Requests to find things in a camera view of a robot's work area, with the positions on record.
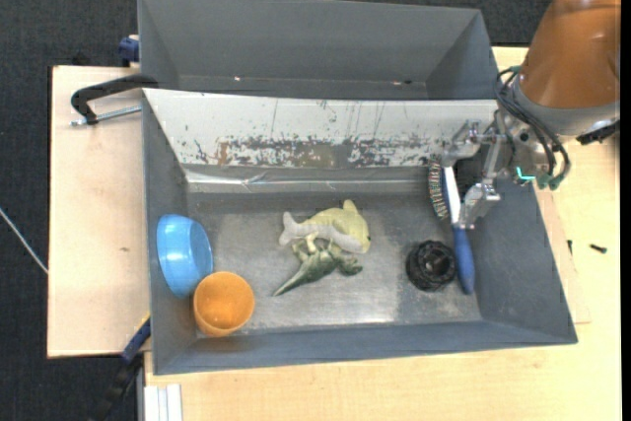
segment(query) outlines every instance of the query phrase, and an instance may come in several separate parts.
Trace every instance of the gray metal tray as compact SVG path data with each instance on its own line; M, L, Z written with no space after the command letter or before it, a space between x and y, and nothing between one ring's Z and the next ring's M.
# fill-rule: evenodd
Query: gray metal tray
M143 99L156 374L576 342L531 187L498 181L502 202L469 234L473 295L457 281L422 292L405 275L413 245L452 243L427 194L428 157L495 108L481 100L497 69L478 12L139 0L139 15L143 73L169 88ZM278 244L282 213L347 198L371 228L363 271L272 297L299 265ZM237 333L206 337L190 300L171 294L155 238L167 213L199 221L215 269L251 284L256 308Z

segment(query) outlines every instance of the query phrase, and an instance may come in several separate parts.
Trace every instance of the orange cup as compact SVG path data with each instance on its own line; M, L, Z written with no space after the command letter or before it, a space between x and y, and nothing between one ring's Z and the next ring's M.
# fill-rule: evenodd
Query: orange cup
M247 281L232 272L204 277L193 294L193 312L199 329L224 337L247 323L254 312L254 293Z

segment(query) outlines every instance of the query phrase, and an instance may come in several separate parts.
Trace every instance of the wooden table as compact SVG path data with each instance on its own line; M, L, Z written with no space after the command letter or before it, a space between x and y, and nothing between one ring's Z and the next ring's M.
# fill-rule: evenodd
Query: wooden table
M500 68L525 54L494 49ZM53 69L50 358L119 353L149 309L140 116L69 126L75 90L136 71ZM147 352L146 384L180 384L185 421L621 418L618 146L569 141L572 173L537 193L578 344L176 376L154 376Z

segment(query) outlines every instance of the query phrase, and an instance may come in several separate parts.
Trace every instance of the brush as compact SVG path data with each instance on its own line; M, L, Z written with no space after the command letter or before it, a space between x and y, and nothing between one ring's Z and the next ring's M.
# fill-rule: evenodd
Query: brush
M441 219L451 217L457 278L462 291L467 295L471 294L475 285L475 265L466 230L459 221L460 195L454 168L443 167L438 158L432 158L428 164L428 187L436 215Z

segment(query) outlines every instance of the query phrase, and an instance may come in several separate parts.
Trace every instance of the blue bowl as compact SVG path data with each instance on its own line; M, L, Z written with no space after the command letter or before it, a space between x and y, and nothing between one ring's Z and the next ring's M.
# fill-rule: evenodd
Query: blue bowl
M213 271L213 252L204 228L194 220L166 214L156 233L162 273L174 295L186 298Z

